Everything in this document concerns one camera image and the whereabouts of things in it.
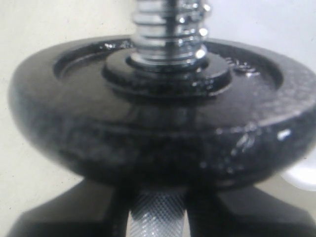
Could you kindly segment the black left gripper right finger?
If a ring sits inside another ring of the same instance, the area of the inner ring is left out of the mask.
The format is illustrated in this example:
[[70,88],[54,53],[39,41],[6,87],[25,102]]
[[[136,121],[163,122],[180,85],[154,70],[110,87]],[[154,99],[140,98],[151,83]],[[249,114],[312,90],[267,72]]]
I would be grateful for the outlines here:
[[193,237],[314,237],[316,223],[305,210],[256,187],[186,195]]

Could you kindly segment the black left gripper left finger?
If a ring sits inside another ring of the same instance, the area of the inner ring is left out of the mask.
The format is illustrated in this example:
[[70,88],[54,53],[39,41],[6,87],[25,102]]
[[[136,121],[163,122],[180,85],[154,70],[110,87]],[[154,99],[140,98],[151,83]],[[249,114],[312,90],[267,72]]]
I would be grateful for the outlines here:
[[20,215],[9,237],[123,237],[130,192],[84,180]]

